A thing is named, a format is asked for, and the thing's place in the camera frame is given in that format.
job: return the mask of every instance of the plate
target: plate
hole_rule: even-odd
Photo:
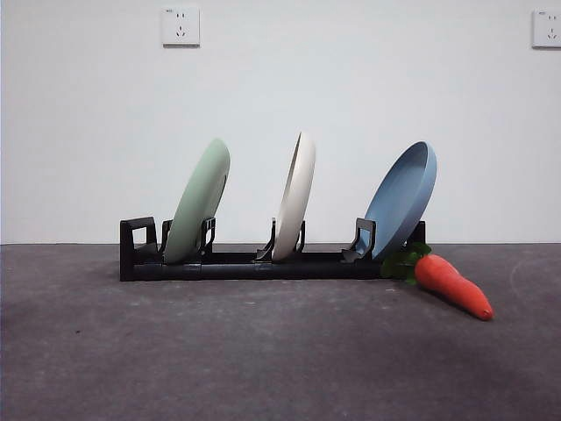
[[[316,145],[301,132],[288,171],[287,184],[276,219],[273,260],[287,258],[294,250],[308,205],[316,165]]]
[[[429,203],[437,178],[437,156],[418,142],[395,162],[368,206],[365,219],[376,222],[373,259],[384,260],[399,250],[415,229]],[[363,253],[368,233],[362,232],[357,251]]]
[[[167,236],[164,262],[181,263],[201,243],[201,224],[217,212],[228,173],[230,153],[220,139],[210,142],[183,191]]]

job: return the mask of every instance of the wall socket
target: wall socket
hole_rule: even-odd
[[[534,11],[534,48],[561,48],[561,9]]]
[[[164,47],[201,45],[201,11],[198,7],[166,7],[161,10],[160,17]]]

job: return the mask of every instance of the carrot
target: carrot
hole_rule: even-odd
[[[464,278],[449,261],[430,252],[430,247],[424,243],[407,244],[384,260],[381,275],[404,278],[410,284],[419,283],[466,309],[476,318],[491,320],[493,309],[483,291]]]
[[[419,259],[415,264],[415,278],[422,287],[442,294],[476,318],[493,318],[493,309],[483,291],[442,257],[427,254]]]

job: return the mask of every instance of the carrot leaves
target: carrot leaves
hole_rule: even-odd
[[[415,264],[430,252],[430,247],[424,243],[407,244],[383,261],[380,274],[384,278],[404,279],[409,285],[415,285]]]

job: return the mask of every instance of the floor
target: floor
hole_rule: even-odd
[[[2,247],[12,420],[559,420],[561,245],[435,246],[481,322],[376,281],[118,281],[118,247]]]

